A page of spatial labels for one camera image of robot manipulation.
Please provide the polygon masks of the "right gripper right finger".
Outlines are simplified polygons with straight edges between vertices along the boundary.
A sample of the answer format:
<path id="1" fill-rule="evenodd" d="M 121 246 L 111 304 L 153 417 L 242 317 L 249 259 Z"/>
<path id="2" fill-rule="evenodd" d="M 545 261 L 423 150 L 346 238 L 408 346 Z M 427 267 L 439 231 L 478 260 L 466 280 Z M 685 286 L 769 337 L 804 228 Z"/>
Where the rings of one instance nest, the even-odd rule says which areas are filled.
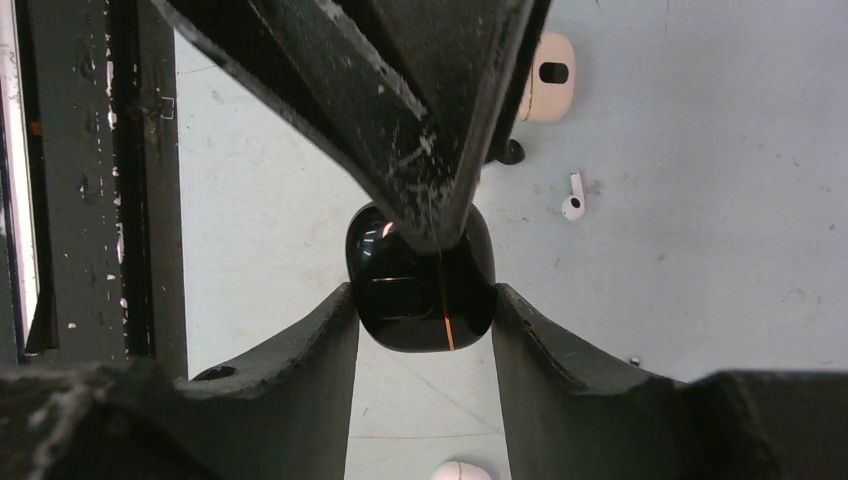
<path id="1" fill-rule="evenodd" d="M 843 479 L 847 376 L 692 383 L 620 360 L 498 286 L 492 341 L 515 479 Z"/>

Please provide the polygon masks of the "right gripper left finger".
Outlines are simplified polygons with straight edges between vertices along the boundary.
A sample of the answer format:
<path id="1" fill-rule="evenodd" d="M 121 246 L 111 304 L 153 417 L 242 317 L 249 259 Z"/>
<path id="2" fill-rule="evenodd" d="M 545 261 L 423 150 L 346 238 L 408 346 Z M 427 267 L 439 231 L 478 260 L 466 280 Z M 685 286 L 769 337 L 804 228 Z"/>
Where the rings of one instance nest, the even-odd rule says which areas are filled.
<path id="1" fill-rule="evenodd" d="M 1 372 L 5 479 L 341 479 L 359 327 L 348 284 L 192 380 L 149 359 Z"/>

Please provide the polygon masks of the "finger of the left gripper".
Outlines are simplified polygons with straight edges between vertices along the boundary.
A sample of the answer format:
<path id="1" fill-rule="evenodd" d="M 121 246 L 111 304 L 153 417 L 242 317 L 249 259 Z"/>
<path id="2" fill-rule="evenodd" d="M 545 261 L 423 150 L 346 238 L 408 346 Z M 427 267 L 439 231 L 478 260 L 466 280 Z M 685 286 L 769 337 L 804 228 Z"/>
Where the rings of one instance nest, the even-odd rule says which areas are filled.
<path id="1" fill-rule="evenodd" d="M 508 80 L 503 101 L 495 123 L 487 152 L 486 163 L 497 162 L 493 157 L 501 153 L 508 141 L 519 110 L 525 84 L 530 73 L 535 52 L 542 35 L 551 1 L 515 1 L 520 16 L 510 17 L 510 28 L 516 31 L 515 40 L 508 43 L 510 54 L 507 65 L 498 74 L 499 80 Z"/>
<path id="2" fill-rule="evenodd" d="M 421 253 L 464 228 L 515 1 L 160 1 L 186 40 L 349 172 Z"/>

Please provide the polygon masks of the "beige earbud charging case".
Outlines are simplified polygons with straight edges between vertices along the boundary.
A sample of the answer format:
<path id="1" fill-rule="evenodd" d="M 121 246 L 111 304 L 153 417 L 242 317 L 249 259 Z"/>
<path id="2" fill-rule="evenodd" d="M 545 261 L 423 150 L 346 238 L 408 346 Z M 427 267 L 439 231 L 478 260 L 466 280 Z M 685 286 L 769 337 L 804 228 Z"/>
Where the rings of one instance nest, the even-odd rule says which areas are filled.
<path id="1" fill-rule="evenodd" d="M 569 111 L 574 97 L 576 55 L 561 33 L 544 31 L 540 37 L 516 119 L 556 123 Z"/>

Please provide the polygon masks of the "black earbud charging case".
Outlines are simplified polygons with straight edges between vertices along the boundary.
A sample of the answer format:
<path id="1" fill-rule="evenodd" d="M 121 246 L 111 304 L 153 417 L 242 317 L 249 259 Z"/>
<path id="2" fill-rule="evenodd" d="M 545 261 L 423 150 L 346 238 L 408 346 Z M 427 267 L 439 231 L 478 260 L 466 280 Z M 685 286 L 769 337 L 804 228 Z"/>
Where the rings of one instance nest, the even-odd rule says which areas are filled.
<path id="1" fill-rule="evenodd" d="M 368 203 L 348 227 L 345 254 L 357 316 L 383 347 L 405 353 L 455 351 L 490 329 L 496 270 L 490 232 L 477 207 L 470 209 L 455 246 L 423 255 Z"/>

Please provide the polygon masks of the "black earbud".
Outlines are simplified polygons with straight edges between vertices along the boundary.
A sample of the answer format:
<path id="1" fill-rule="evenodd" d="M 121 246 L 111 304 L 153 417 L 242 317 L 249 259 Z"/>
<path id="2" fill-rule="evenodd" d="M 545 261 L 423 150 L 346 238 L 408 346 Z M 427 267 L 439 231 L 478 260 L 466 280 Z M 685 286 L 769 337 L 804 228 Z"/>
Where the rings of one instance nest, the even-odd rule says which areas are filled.
<path id="1" fill-rule="evenodd" d="M 521 145 L 515 139 L 510 139 L 501 153 L 493 157 L 494 161 L 503 165 L 517 165 L 526 158 L 526 153 Z"/>

